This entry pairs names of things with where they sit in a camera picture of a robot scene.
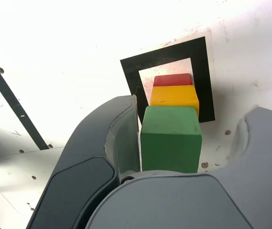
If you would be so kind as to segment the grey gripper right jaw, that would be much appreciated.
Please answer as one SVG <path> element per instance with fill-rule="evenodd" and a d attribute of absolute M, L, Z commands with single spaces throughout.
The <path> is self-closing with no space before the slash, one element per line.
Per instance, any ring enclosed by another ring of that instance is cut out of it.
<path fill-rule="evenodd" d="M 225 167 L 201 174 L 134 179 L 109 194 L 89 229 L 272 229 L 272 110 L 241 121 L 246 147 Z"/>

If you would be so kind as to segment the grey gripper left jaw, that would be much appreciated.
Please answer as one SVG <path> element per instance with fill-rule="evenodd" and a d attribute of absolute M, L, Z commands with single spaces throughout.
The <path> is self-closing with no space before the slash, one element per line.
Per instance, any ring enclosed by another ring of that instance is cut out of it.
<path fill-rule="evenodd" d="M 28 223 L 30 229 L 83 229 L 101 201 L 140 171 L 134 95 L 102 104 L 76 127 Z"/>

